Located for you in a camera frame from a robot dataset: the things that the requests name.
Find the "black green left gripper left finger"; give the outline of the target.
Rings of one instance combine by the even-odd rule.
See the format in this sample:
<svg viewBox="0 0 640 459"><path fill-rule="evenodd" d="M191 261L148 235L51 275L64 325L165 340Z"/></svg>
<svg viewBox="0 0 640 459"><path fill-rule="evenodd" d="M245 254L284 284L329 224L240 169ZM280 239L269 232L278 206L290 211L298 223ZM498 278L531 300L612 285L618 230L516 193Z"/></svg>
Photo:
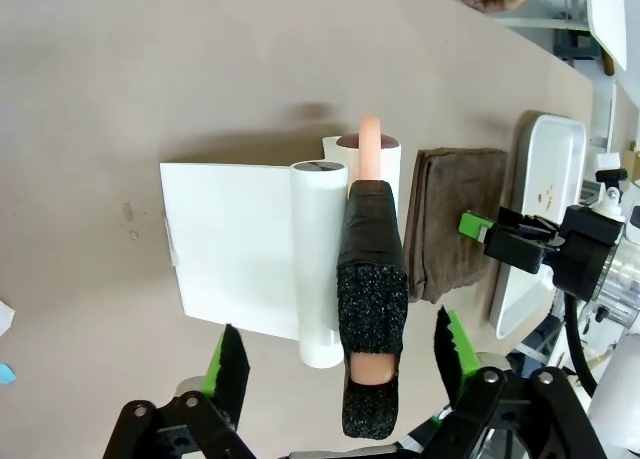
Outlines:
<svg viewBox="0 0 640 459"><path fill-rule="evenodd" d="M252 458L237 433L250 366L240 332L228 324L201 385L162 407L133 400L122 409L106 458Z"/></svg>

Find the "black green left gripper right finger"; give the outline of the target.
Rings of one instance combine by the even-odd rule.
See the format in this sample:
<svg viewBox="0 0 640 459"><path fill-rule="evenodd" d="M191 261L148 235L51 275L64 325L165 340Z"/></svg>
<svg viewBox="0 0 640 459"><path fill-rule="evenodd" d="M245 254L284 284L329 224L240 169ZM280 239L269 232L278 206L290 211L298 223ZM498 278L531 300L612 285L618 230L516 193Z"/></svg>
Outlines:
<svg viewBox="0 0 640 459"><path fill-rule="evenodd" d="M436 364L451 412L434 434L436 458L469 458L487 429L514 433L531 458L606 456L567 376L546 367L523 378L484 366L457 316L440 308Z"/></svg>

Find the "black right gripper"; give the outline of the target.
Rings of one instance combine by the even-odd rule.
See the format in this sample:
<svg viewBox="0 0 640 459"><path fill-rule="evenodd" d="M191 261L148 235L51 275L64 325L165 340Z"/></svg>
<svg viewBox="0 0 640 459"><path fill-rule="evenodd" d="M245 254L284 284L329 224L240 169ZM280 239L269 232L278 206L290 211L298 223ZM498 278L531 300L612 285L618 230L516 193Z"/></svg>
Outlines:
<svg viewBox="0 0 640 459"><path fill-rule="evenodd" d="M543 262L544 247L535 239L553 239L558 225L505 207L499 209L497 218L495 223L464 212L459 233L480 243L486 256L536 274ZM559 228L564 242L552 255L554 285L578 299L591 299L621 230L619 221L586 206L569 206Z"/></svg>

